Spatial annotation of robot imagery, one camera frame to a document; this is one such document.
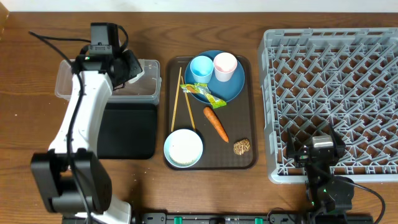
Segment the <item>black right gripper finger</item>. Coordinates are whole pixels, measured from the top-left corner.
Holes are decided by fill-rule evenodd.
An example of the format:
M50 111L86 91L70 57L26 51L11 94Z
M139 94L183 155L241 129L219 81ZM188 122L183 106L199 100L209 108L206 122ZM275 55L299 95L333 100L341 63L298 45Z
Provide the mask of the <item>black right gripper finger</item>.
M340 138L339 134L334 130L332 124L329 124L329 129L333 143L335 145L342 145L342 139Z
M287 157L295 157L295 146L293 142L293 137L290 132L290 129L287 129L287 135L288 135L288 140L287 140L287 145L286 145L286 155Z

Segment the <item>green snack wrapper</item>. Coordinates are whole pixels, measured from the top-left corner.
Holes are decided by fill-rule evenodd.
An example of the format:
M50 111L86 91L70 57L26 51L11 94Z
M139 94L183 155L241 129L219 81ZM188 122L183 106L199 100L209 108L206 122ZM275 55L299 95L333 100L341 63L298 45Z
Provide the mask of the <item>green snack wrapper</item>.
M203 95L206 98L206 103L209 103L213 109L227 105L224 100L213 96L205 83L181 84L180 87L184 93Z

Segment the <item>light blue cup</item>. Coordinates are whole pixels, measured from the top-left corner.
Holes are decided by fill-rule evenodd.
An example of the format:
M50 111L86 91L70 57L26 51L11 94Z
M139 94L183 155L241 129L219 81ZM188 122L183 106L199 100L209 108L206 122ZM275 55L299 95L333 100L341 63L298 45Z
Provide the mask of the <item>light blue cup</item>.
M195 57L190 63L190 71L196 83L209 83L213 70L212 59L204 55Z

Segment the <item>orange carrot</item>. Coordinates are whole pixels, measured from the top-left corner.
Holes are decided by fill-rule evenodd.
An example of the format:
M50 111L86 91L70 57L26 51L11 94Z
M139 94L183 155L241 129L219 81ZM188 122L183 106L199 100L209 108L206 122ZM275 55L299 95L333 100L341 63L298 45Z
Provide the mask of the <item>orange carrot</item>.
M220 120L218 119L217 115L215 114L215 112L210 107L205 107L203 109L203 113L205 117L208 119L208 121L216 129L217 133L220 135L222 140L225 142L229 142L229 137L226 131L224 130L224 127L221 124Z

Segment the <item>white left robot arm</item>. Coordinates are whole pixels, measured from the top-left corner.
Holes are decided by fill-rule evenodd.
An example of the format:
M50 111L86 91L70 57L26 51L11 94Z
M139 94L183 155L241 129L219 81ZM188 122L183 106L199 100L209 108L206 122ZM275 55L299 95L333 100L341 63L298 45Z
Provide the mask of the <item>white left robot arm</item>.
M111 179L97 157L98 135L113 90L143 72L132 50L91 45L71 63L72 94L62 125L46 153L30 167L50 213L86 223L132 223L132 207L112 193Z

